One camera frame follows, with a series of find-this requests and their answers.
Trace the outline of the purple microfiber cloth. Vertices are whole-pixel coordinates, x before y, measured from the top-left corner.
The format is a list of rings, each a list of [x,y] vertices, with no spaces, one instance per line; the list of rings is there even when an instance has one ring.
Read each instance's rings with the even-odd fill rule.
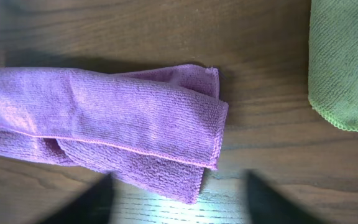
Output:
[[[194,204],[204,170],[217,168],[227,111],[216,68],[0,68],[0,156],[113,172]]]

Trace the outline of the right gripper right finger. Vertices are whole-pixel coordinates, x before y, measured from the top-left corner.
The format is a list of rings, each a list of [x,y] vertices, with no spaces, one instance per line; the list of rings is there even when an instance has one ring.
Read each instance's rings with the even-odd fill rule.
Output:
[[[251,170],[244,172],[244,203],[253,224],[324,224],[304,208],[276,191]]]

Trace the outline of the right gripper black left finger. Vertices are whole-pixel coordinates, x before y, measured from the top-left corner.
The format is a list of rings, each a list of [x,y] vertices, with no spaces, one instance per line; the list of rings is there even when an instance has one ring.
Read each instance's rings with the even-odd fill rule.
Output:
[[[108,224],[114,202],[114,179],[106,174],[72,202],[39,224]]]

